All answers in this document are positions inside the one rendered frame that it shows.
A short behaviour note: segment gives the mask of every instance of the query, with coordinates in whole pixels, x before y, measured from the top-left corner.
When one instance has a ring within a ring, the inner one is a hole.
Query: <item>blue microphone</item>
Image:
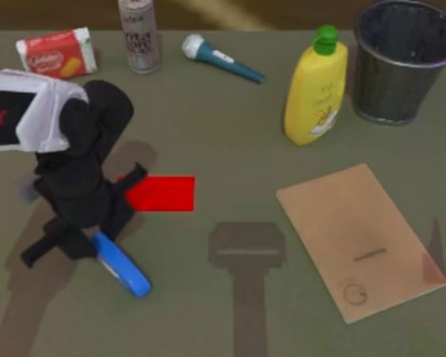
[[[200,35],[187,36],[181,49],[189,60],[210,63],[256,83],[264,79],[262,74],[216,50]]]

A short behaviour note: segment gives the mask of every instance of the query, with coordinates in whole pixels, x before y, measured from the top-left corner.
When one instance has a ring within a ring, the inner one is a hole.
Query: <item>metal bucket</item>
[[[355,37],[355,111],[376,123],[410,123],[446,66],[446,13],[422,1],[378,1],[358,14]]]

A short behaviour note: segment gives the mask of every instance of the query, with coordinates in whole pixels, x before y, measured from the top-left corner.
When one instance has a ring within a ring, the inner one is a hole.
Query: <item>red and white package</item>
[[[29,72],[65,79],[97,70],[88,28],[22,39],[16,49]]]

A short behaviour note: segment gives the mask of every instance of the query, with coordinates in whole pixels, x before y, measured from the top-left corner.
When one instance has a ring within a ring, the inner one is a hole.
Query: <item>bottle cap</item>
[[[335,26],[324,25],[319,27],[316,37],[312,40],[312,45],[316,53],[322,56],[330,56],[337,47],[339,33]]]

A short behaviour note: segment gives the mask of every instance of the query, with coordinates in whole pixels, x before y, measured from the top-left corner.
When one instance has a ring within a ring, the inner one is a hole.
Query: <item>brown paper envelope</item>
[[[446,286],[365,164],[278,190],[277,198],[348,324]]]

